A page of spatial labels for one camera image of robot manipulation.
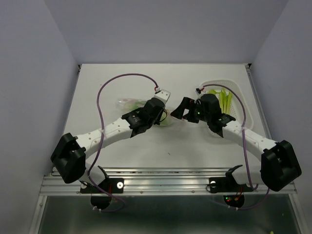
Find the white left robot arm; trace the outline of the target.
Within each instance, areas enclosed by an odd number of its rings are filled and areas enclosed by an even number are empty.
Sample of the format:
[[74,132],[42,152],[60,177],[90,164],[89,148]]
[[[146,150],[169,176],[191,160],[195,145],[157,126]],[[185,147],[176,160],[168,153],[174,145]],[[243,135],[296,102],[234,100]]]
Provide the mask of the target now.
[[91,166],[86,159],[101,149],[146,132],[159,125],[167,99],[153,97],[143,107],[122,115],[104,129],[73,136],[64,134],[51,155],[51,162],[66,184],[82,181]]

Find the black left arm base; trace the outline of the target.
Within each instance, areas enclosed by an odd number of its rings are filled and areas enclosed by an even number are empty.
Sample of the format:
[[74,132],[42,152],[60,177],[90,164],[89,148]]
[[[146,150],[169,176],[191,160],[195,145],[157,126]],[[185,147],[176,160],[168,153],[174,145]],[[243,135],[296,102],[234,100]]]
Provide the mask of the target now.
[[124,192],[124,178],[110,178],[106,171],[98,166],[100,176],[104,176],[103,181],[94,185],[89,177],[80,180],[80,192],[82,194],[98,195],[90,198],[92,209],[99,213],[112,213],[125,208],[125,201],[115,194]]

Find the clear pink-dotted zip bag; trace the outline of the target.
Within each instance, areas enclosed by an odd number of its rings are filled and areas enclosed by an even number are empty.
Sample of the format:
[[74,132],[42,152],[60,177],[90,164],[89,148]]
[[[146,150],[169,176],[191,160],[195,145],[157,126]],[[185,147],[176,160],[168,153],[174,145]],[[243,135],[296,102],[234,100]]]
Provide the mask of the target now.
[[[137,108],[144,107],[147,100],[145,99],[135,99],[135,98],[119,98],[116,101],[116,106],[123,114],[126,114],[128,112],[131,112]],[[167,127],[170,125],[177,124],[179,119],[176,119],[171,116],[171,112],[173,111],[173,108],[166,107],[165,111],[163,112],[161,118],[160,118],[160,124],[159,127]]]

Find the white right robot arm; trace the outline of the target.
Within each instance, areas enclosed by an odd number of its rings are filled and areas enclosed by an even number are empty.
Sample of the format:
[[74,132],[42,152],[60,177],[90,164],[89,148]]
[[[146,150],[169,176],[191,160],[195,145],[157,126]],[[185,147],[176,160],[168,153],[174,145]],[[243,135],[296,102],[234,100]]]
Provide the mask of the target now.
[[302,174],[288,141],[277,142],[243,127],[234,117],[221,111],[213,94],[204,94],[196,100],[184,97],[171,116],[192,123],[203,121],[212,132],[238,144],[244,153],[251,153],[259,160],[259,166],[237,165],[228,170],[222,183],[229,190],[253,182],[278,192]]

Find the pale green fake cabbage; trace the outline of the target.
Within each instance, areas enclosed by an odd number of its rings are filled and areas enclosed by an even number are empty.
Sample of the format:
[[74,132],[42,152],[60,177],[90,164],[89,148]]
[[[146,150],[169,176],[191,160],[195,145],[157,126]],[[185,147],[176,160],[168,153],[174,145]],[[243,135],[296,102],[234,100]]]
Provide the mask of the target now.
[[171,116],[168,113],[163,113],[160,118],[159,124],[157,124],[157,126],[167,127],[167,126],[170,126],[172,123],[173,123],[173,120]]

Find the yellow-green fake celery stalk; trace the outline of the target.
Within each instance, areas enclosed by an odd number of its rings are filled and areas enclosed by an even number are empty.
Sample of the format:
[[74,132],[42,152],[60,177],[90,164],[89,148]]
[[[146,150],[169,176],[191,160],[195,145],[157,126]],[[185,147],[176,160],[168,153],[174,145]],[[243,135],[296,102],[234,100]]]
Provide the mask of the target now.
[[208,94],[217,96],[222,113],[228,115],[230,114],[231,102],[233,98],[232,92],[226,91],[225,88],[222,88],[220,91],[211,89],[208,91]]

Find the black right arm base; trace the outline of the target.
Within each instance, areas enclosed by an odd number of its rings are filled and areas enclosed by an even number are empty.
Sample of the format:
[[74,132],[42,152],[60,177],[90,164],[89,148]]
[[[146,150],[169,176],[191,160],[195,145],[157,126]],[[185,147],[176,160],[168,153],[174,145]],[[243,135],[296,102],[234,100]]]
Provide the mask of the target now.
[[242,165],[237,165],[230,168],[223,177],[209,178],[209,183],[206,185],[206,190],[212,194],[226,193],[223,196],[225,204],[237,210],[244,205],[244,193],[253,191],[246,183],[240,185],[235,181],[233,172],[241,167]]

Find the green fake lettuce leaf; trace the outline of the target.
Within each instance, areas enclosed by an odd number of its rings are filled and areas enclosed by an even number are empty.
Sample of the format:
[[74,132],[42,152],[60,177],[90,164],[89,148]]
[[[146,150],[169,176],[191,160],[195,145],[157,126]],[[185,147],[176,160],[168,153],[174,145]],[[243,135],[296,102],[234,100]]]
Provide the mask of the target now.
[[125,109],[127,111],[133,111],[136,110],[137,108],[141,108],[145,105],[144,101],[129,101],[125,104]]

